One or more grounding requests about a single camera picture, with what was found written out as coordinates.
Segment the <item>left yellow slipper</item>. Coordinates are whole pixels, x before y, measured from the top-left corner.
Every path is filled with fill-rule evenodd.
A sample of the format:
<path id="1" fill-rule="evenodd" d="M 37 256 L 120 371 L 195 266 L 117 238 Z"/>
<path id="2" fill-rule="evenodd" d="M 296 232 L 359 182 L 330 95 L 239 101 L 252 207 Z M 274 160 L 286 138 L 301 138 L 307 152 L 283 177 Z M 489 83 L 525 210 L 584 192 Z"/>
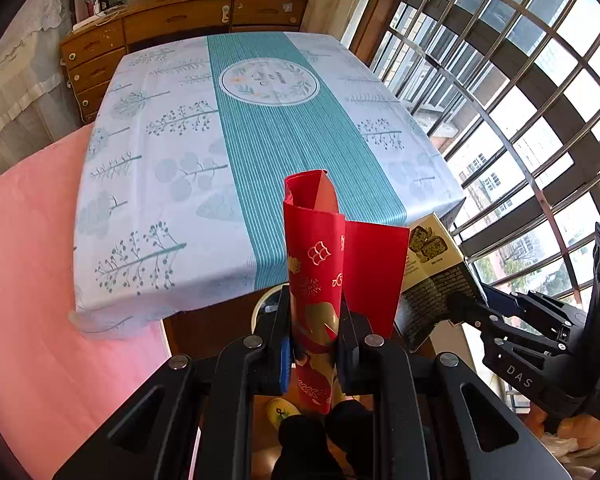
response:
<path id="1" fill-rule="evenodd" d="M 266 417 L 275 430 L 279 430 L 280 424 L 291 416 L 300 415 L 298 408 L 284 398 L 273 398 L 265 407 Z"/>

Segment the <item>wooden dresser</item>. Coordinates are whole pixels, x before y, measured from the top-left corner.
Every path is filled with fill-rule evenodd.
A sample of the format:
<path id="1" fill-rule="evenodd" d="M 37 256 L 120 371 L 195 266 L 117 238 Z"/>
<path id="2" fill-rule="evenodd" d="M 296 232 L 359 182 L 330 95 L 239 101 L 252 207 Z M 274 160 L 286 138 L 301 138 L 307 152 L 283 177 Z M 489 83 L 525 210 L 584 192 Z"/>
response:
<path id="1" fill-rule="evenodd" d="M 123 55 L 222 32 L 298 32 L 308 0 L 133 0 L 59 44 L 82 122 L 92 122 Z"/>

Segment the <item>round trash bin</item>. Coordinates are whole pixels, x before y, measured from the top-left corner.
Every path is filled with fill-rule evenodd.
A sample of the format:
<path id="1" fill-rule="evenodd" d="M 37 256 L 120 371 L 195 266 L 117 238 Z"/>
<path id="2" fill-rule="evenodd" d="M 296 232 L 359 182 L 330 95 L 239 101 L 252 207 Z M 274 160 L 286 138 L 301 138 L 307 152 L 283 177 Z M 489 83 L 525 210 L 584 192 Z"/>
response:
<path id="1" fill-rule="evenodd" d="M 250 328 L 253 333 L 256 331 L 259 318 L 262 315 L 277 310 L 282 289 L 283 285 L 276 285 L 275 287 L 268 289 L 257 301 L 256 306 L 253 308 L 250 321 Z"/>

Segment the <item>teal patterned tablecloth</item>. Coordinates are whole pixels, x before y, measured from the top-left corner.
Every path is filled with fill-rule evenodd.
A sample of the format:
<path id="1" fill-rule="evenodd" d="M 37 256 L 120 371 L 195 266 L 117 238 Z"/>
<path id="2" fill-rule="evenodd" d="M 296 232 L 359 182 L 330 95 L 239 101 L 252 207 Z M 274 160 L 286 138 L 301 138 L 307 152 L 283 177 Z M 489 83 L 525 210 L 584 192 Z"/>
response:
<path id="1" fill-rule="evenodd" d="M 451 223 L 465 195 L 405 105 L 332 36 L 235 32 L 125 55 L 76 201 L 76 329 L 148 323 L 286 280 L 284 181 L 324 170 L 350 220 Z"/>

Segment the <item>red paper envelope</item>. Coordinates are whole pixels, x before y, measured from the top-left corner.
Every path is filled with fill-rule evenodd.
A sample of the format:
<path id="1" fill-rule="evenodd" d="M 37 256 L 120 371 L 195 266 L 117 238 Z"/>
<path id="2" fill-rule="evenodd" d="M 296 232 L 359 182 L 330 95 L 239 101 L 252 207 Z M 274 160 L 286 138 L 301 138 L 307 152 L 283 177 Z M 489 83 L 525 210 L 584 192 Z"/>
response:
<path id="1" fill-rule="evenodd" d="M 410 230 L 348 220 L 324 170 L 286 177 L 283 213 L 300 402 L 325 415 L 341 305 L 363 315 L 375 334 L 392 335 Z"/>

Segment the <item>white lace cloth cover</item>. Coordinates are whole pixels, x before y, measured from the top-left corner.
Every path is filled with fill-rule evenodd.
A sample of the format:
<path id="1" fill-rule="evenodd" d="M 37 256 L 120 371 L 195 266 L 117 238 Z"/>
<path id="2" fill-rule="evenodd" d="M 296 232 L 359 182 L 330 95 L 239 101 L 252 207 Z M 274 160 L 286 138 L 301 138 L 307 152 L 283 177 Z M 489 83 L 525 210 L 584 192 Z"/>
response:
<path id="1" fill-rule="evenodd" d="M 73 0 L 27 0 L 0 40 L 0 175 L 81 125 L 61 65 Z"/>

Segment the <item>metal window grille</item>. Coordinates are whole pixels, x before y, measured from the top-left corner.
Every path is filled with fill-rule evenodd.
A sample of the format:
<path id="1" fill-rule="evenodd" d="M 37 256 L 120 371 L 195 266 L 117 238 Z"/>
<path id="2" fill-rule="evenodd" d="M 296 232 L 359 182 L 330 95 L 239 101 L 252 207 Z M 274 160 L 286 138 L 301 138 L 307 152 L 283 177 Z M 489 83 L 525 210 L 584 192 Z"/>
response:
<path id="1" fill-rule="evenodd" d="M 586 308 L 600 224 L 600 3 L 392 0 L 372 70 L 464 192 L 486 284 Z"/>

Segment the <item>pink bed sheet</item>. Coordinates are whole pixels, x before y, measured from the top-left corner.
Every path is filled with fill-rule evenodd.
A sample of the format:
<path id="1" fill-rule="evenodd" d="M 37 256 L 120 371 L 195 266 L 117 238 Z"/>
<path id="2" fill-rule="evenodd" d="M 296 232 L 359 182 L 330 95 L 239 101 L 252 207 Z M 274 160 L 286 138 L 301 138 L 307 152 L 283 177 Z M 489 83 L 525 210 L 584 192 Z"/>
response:
<path id="1" fill-rule="evenodd" d="M 0 177 L 0 434 L 33 479 L 52 478 L 170 356 L 161 323 L 98 340 L 69 321 L 91 132 L 76 130 Z"/>

